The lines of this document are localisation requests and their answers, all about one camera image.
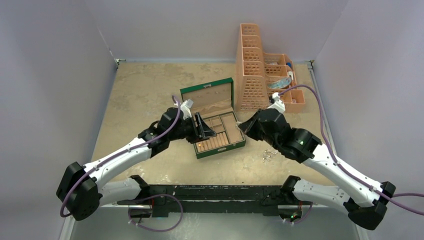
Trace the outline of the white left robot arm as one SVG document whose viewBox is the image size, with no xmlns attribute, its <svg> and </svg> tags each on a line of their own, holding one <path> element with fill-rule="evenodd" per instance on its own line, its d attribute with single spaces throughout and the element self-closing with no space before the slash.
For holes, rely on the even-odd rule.
<svg viewBox="0 0 424 240">
<path fill-rule="evenodd" d="M 72 216 L 77 221 L 86 219 L 106 196 L 100 192 L 101 188 L 120 173 L 163 152 L 172 141 L 196 144 L 216 135 L 198 112 L 188 116 L 178 107 L 168 108 L 160 120 L 106 157 L 85 165 L 78 162 L 68 165 L 56 190 L 62 202 L 59 215 Z"/>
</svg>

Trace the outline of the green jewelry box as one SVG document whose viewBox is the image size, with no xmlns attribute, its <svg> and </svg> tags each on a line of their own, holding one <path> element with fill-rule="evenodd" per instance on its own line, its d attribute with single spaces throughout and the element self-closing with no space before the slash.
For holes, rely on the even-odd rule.
<svg viewBox="0 0 424 240">
<path fill-rule="evenodd" d="M 180 90 L 181 98 L 192 100 L 192 113 L 199 113 L 216 132 L 215 137 L 194 144 L 197 159 L 242 148 L 246 145 L 234 111 L 234 81 L 231 77 L 193 85 Z"/>
</svg>

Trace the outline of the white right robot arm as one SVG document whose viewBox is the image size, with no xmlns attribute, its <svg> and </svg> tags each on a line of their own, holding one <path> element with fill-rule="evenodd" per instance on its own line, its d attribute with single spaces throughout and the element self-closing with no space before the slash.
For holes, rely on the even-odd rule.
<svg viewBox="0 0 424 240">
<path fill-rule="evenodd" d="M 331 148 L 303 128 L 291 127 L 284 115 L 274 108 L 260 109 L 238 125 L 249 138 L 265 141 L 285 158 L 319 172 L 333 185 L 326 186 L 290 176 L 280 196 L 288 204 L 296 200 L 314 202 L 339 210 L 356 225 L 375 230 L 382 222 L 388 200 L 396 187 L 389 181 L 378 182 L 332 154 Z"/>
</svg>

